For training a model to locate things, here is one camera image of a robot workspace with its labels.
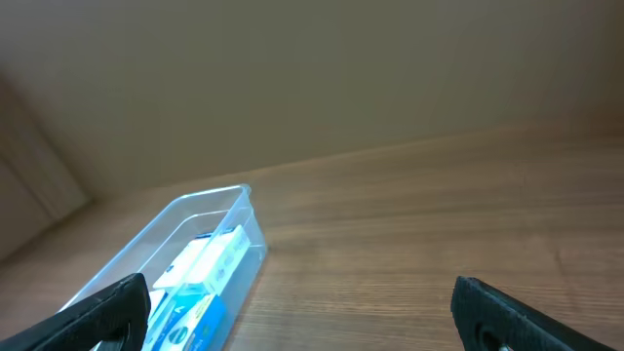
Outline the Hansaplast plaster box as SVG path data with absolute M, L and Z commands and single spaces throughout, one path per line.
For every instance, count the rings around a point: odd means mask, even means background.
M 219 236 L 197 237 L 153 284 L 155 290 L 221 294 L 251 246 L 241 225 Z

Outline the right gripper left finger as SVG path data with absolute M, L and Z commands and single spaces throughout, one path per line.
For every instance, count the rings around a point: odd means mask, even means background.
M 7 351 L 139 351 L 151 302 L 145 278 L 133 273 L 56 315 L 1 341 Z

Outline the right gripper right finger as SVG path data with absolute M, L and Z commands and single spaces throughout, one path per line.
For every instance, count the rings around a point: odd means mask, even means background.
M 614 351 L 474 277 L 456 278 L 450 311 L 466 351 Z

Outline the blue yellow VapoDrops box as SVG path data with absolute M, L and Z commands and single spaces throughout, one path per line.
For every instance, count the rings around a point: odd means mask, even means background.
M 207 349 L 225 316 L 218 294 L 174 296 L 164 321 L 145 339 L 142 349 L 151 351 L 197 351 Z

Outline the white Panadol box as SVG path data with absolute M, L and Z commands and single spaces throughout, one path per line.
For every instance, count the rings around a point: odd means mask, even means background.
M 148 316 L 148 332 L 155 333 L 161 329 L 173 312 L 175 296 L 166 290 L 155 290 L 149 293 L 151 310 Z

